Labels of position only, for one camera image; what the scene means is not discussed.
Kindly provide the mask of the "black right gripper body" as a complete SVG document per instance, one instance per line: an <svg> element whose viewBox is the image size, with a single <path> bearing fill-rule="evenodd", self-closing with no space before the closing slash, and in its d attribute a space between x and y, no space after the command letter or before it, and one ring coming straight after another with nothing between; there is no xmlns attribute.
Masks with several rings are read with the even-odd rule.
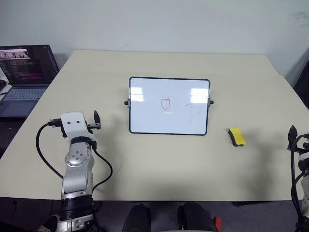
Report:
<svg viewBox="0 0 309 232"><path fill-rule="evenodd" d="M306 138L301 138L295 147L296 151L308 151L309 150L309 140Z"/></svg>

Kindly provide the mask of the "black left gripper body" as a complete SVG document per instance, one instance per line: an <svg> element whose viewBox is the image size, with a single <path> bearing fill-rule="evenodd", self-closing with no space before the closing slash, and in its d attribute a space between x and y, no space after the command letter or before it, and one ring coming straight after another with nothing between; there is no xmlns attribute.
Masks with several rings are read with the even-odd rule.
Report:
<svg viewBox="0 0 309 232"><path fill-rule="evenodd" d="M92 129L101 129L101 125L97 126L95 123L86 124L86 122L66 122L61 127L63 136L66 138L87 137L95 138Z"/></svg>

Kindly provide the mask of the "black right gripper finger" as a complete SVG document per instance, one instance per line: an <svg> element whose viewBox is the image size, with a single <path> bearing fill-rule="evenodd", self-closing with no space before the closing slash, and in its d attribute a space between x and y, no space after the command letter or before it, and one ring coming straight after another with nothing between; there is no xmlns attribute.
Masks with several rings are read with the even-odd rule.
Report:
<svg viewBox="0 0 309 232"><path fill-rule="evenodd" d="M296 140L297 138L297 129L294 125L292 125L289 129L289 132L288 132L288 147L287 149L288 150L291 150L292 148L292 145L294 143L294 141Z"/></svg>

